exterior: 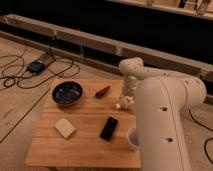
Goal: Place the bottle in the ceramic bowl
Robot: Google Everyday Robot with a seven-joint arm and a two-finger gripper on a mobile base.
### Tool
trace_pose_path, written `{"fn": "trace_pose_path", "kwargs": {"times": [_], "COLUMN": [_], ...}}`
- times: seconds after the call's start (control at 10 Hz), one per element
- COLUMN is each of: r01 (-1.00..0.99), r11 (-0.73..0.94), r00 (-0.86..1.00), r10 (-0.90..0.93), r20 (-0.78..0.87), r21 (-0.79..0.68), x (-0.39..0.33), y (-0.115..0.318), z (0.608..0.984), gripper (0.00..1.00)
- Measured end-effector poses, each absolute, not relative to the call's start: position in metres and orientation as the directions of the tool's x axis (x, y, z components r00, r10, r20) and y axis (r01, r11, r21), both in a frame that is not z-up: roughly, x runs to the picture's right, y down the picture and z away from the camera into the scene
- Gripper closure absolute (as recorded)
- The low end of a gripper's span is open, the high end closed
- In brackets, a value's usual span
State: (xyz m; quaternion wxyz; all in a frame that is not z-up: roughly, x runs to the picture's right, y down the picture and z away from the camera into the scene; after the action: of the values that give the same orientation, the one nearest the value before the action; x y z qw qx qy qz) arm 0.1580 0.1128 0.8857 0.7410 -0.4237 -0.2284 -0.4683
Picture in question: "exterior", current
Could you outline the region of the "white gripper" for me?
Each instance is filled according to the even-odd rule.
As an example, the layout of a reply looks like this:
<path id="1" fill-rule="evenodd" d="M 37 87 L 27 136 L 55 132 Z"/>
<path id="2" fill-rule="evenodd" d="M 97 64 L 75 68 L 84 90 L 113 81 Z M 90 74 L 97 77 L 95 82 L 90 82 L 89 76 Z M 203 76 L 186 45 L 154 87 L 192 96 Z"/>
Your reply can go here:
<path id="1" fill-rule="evenodd" d="M 125 76 L 123 78 L 122 95 L 133 97 L 137 87 L 137 79 L 134 76 Z M 123 97 L 119 97 L 117 103 L 122 103 Z"/>

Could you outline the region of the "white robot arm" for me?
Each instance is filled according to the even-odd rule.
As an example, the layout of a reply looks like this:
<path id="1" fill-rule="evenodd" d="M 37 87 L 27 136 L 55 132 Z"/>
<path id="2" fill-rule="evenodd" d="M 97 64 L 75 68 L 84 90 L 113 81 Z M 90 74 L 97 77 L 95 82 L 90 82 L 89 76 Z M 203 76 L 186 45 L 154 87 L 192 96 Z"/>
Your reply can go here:
<path id="1" fill-rule="evenodd" d="M 135 95 L 136 129 L 142 171 L 192 171 L 181 111 L 204 102 L 206 87 L 195 76 L 146 67 L 139 57 L 124 59 L 119 70 L 138 82 L 124 85 Z"/>

